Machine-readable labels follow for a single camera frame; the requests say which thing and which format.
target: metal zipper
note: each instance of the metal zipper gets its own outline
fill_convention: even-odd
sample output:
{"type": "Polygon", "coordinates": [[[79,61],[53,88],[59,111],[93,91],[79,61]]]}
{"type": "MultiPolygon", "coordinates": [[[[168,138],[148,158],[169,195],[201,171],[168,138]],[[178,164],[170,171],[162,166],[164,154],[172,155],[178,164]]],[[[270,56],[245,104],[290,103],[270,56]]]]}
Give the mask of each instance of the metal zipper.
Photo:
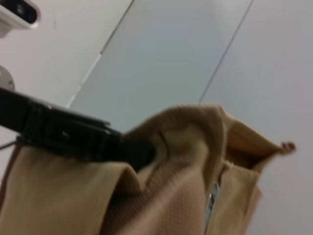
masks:
{"type": "Polygon", "coordinates": [[[213,188],[211,190],[211,193],[209,195],[209,199],[207,201],[206,207],[205,207],[205,230],[204,234],[206,234],[206,230],[208,228],[210,218],[212,216],[212,212],[214,210],[214,207],[216,205],[216,201],[219,197],[220,187],[218,183],[214,183],[213,188]]]}

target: white wall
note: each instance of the white wall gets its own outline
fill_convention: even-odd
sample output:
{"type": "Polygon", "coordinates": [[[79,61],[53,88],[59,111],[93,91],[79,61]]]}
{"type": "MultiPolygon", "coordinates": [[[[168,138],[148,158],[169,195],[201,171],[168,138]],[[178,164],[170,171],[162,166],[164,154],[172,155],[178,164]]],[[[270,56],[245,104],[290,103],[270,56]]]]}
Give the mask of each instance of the white wall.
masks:
{"type": "Polygon", "coordinates": [[[198,103],[250,0],[136,0],[71,109],[125,131],[198,103]]]}
{"type": "Polygon", "coordinates": [[[313,233],[312,15],[309,0],[255,0],[203,100],[297,144],[266,169],[248,235],[313,233]]]}

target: beige knit garment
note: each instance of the beige knit garment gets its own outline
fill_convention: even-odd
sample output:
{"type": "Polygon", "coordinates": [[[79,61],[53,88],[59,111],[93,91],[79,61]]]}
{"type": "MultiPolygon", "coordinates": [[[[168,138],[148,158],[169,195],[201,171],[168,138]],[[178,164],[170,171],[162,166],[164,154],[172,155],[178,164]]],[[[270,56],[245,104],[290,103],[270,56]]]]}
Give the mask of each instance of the beige knit garment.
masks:
{"type": "Polygon", "coordinates": [[[220,195],[206,234],[240,235],[263,167],[289,151],[219,106],[166,110],[124,138],[156,146],[154,161],[137,174],[125,163],[16,151],[1,186],[0,235],[203,235],[213,182],[220,195]]]}

